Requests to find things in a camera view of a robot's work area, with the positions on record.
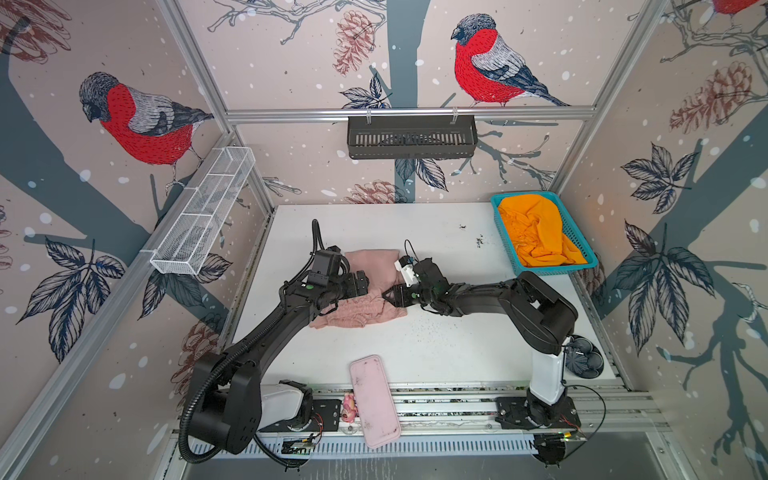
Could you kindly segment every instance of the pink cloth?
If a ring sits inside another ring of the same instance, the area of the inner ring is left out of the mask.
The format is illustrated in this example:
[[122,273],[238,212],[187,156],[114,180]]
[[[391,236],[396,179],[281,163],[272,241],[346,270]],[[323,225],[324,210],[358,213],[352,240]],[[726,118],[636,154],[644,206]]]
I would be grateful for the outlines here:
[[363,270],[366,273],[368,294],[339,301],[339,309],[329,315],[318,316],[310,324],[312,328],[363,328],[370,323],[384,323],[407,315],[406,309],[397,308],[382,298],[382,293],[392,285],[403,282],[402,275],[395,270],[395,262],[400,258],[398,250],[357,250],[345,256],[351,271]]

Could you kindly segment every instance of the wire mesh basket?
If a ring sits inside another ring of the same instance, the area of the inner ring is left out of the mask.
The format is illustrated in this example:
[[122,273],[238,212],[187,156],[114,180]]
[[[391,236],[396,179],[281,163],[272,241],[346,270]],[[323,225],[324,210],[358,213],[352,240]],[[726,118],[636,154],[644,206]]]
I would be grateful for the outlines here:
[[255,163],[248,147],[221,149],[150,260],[160,273],[200,272]]
[[475,154],[478,132],[472,115],[350,117],[349,158],[467,158]]

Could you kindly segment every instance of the pink tray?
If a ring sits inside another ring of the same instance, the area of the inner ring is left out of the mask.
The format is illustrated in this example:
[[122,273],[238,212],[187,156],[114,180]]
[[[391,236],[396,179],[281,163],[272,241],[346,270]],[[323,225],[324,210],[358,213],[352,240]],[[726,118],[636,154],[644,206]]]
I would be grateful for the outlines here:
[[352,362],[349,373],[366,445],[376,449],[399,439],[400,422],[381,358],[371,355]]

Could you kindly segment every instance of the bird wing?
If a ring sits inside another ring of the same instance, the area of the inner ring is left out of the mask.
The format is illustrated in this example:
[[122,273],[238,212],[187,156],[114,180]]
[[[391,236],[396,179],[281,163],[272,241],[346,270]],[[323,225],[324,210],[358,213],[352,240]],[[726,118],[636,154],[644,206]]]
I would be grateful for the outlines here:
[[525,66],[525,59],[509,48],[501,35],[497,35],[490,50],[472,56],[472,64],[483,76],[503,82],[514,77]]
[[174,130],[174,103],[164,95],[145,94],[128,87],[136,113],[128,128],[139,135],[159,137]]

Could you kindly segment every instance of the white dot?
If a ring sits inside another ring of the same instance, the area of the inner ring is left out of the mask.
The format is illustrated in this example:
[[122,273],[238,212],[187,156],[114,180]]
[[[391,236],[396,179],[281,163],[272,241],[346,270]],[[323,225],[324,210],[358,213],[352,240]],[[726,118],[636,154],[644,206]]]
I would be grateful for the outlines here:
[[120,375],[117,375],[112,380],[110,380],[109,388],[113,390],[117,390],[121,388],[124,383],[125,383],[125,374],[121,373]]

